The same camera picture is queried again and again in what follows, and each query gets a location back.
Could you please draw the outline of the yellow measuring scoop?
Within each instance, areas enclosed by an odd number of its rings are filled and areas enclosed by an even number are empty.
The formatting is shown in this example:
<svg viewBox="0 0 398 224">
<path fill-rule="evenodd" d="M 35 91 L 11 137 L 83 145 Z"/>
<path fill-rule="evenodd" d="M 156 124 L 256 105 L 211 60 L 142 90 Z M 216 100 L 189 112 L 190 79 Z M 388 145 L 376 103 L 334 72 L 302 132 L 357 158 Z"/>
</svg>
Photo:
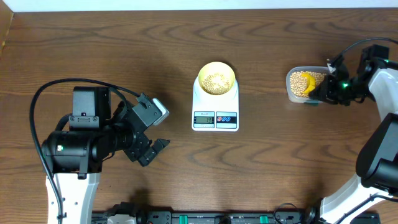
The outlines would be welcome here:
<svg viewBox="0 0 398 224">
<path fill-rule="evenodd" d="M 307 79 L 307 88 L 302 93 L 308 95 L 311 91 L 315 89 L 316 81 L 315 78 L 309 73 L 302 73 L 302 77 Z"/>
</svg>

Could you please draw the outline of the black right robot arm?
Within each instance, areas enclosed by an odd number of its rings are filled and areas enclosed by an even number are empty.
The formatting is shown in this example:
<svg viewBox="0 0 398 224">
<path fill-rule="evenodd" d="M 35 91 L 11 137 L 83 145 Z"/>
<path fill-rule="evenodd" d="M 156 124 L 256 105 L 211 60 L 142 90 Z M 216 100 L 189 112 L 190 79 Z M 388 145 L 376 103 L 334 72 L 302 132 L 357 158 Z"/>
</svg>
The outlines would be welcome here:
<svg viewBox="0 0 398 224">
<path fill-rule="evenodd" d="M 381 123 L 358 154 L 356 172 L 339 190 L 308 209 L 304 223 L 351 223 L 373 205 L 397 201 L 397 63 L 389 48 L 363 49 L 357 76 L 351 78 L 339 54 L 330 74 L 308 95 L 332 105 L 348 106 L 370 98 L 377 104 Z"/>
</svg>

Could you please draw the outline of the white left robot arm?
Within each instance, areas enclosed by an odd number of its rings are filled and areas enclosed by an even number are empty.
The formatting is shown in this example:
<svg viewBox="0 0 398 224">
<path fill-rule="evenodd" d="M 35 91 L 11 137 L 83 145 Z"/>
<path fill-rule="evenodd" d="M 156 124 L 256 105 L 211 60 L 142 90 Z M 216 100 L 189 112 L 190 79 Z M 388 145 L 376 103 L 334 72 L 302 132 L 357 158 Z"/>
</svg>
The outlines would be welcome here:
<svg viewBox="0 0 398 224">
<path fill-rule="evenodd" d="M 110 93 L 115 91 L 75 87 L 72 114 L 64 116 L 43 142 L 51 175 L 46 180 L 48 223 L 91 223 L 103 162 L 123 151 L 145 167 L 169 144 L 166 139 L 152 141 L 144 134 L 169 115 L 158 99 L 141 94 L 136 105 L 122 99 L 112 112 Z"/>
</svg>

